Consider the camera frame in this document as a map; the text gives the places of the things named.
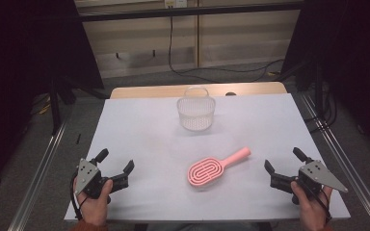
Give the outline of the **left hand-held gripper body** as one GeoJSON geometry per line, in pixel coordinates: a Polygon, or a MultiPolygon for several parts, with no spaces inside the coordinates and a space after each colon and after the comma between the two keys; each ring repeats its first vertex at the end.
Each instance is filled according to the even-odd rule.
{"type": "Polygon", "coordinates": [[[101,163],[104,157],[96,157],[87,161],[81,159],[77,167],[77,181],[74,194],[84,193],[89,198],[98,199],[103,186],[108,180],[113,181],[111,193],[123,190],[128,187],[129,165],[123,169],[121,174],[113,177],[104,177],[97,164],[101,163]]]}

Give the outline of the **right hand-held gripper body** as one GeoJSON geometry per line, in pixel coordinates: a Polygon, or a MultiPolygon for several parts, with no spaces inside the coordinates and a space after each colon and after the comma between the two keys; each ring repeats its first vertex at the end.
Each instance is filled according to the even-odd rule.
{"type": "Polygon", "coordinates": [[[324,186],[343,193],[348,191],[348,188],[319,160],[300,167],[297,176],[286,176],[278,173],[271,176],[270,186],[286,193],[292,193],[292,202],[298,205],[299,199],[291,189],[293,181],[296,181],[303,188],[308,198],[315,198],[324,186]]]}

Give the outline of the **pink hairbrush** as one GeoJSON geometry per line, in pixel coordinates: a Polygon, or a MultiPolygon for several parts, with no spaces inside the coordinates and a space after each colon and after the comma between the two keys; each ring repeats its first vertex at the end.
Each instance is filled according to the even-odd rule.
{"type": "Polygon", "coordinates": [[[192,164],[187,173],[188,182],[194,187],[202,187],[220,178],[225,168],[251,155],[247,147],[219,160],[213,157],[204,158],[192,164]]]}

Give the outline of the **translucent white plastic basket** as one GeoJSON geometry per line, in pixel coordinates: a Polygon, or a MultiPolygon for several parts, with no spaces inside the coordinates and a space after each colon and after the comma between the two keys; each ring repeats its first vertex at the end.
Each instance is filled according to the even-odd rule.
{"type": "Polygon", "coordinates": [[[190,86],[176,102],[180,125],[193,132],[204,131],[213,124],[216,101],[203,86],[190,86]]]}

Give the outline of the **person's left hand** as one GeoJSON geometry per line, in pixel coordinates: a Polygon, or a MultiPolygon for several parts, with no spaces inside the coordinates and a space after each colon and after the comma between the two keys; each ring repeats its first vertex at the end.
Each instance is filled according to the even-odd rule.
{"type": "Polygon", "coordinates": [[[103,185],[98,199],[88,197],[84,192],[77,195],[80,212],[83,221],[97,227],[105,227],[107,224],[108,196],[113,188],[113,181],[107,180],[103,185]]]}

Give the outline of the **person's right hand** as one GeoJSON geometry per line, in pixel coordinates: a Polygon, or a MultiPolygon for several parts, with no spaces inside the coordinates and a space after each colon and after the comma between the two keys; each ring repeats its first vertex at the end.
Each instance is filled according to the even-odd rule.
{"type": "Polygon", "coordinates": [[[295,181],[291,183],[291,189],[299,199],[303,231],[319,231],[328,225],[328,216],[317,200],[309,200],[303,188],[295,181]]]}

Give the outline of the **white table cover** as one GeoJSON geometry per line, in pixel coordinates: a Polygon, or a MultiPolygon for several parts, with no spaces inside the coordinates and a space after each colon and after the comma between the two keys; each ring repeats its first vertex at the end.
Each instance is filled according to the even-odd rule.
{"type": "Polygon", "coordinates": [[[220,96],[212,126],[191,132],[179,123],[173,98],[106,101],[88,152],[108,149],[99,164],[105,176],[135,167],[128,188],[112,194],[109,219],[131,222],[261,221],[296,219],[289,193],[271,188],[264,168],[270,162],[280,174],[297,174],[300,148],[321,155],[293,97],[288,93],[220,96]],[[211,184],[189,184],[189,167],[206,157],[219,160],[239,149],[249,157],[228,166],[211,184]]]}

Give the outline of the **black metal stand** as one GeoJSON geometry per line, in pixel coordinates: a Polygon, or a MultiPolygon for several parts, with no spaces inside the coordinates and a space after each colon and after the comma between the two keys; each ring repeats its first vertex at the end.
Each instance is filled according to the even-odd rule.
{"type": "Polygon", "coordinates": [[[59,99],[66,105],[74,104],[76,101],[70,79],[67,76],[53,77],[50,81],[49,96],[53,120],[52,134],[56,135],[62,125],[59,99]]]}
{"type": "Polygon", "coordinates": [[[323,116],[323,76],[322,67],[316,64],[315,77],[315,109],[318,117],[323,116]]]}

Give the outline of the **black curtain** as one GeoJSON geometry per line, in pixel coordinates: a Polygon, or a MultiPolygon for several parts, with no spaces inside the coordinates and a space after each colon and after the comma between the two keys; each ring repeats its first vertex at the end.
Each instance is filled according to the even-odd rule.
{"type": "Polygon", "coordinates": [[[303,0],[281,76],[320,74],[370,136],[370,0],[303,0]]]}
{"type": "Polygon", "coordinates": [[[75,0],[0,0],[0,171],[31,117],[33,99],[103,82],[75,0]]]}

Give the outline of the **black horizontal bar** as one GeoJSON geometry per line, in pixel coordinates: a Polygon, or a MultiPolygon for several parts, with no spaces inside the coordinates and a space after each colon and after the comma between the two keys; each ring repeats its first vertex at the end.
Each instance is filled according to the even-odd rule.
{"type": "Polygon", "coordinates": [[[134,11],[127,13],[89,13],[80,14],[76,17],[79,22],[109,21],[109,20],[126,20],[126,19],[144,19],[157,17],[174,17],[174,16],[194,16],[209,14],[225,13],[261,13],[261,12],[281,12],[300,10],[304,6],[304,1],[269,3],[269,4],[249,4],[249,5],[232,5],[216,7],[193,7],[184,9],[163,9],[163,10],[146,10],[134,11]]]}

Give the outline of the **aluminium floor rail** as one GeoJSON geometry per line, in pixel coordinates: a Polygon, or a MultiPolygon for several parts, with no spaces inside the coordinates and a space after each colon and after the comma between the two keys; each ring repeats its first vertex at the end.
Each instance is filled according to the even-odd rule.
{"type": "Polygon", "coordinates": [[[57,131],[51,136],[50,142],[40,161],[40,165],[34,174],[32,182],[23,196],[7,231],[24,231],[32,210],[38,200],[43,181],[60,145],[66,126],[67,122],[62,122],[57,131]]]}
{"type": "Polygon", "coordinates": [[[328,126],[328,124],[316,113],[315,103],[308,95],[301,96],[308,112],[314,116],[314,121],[317,126],[316,131],[321,133],[327,142],[330,151],[332,152],[335,160],[340,165],[342,171],[345,173],[349,183],[351,184],[353,191],[357,194],[360,203],[365,209],[366,213],[370,218],[370,191],[360,178],[355,167],[351,163],[350,159],[346,155],[344,149],[336,139],[334,133],[328,126]]]}

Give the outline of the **white wall socket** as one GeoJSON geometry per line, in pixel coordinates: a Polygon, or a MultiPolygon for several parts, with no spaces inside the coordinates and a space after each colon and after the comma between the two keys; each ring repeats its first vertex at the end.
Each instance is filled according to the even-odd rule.
{"type": "Polygon", "coordinates": [[[188,7],[187,0],[164,0],[164,4],[165,4],[166,9],[187,8],[188,7]]]}

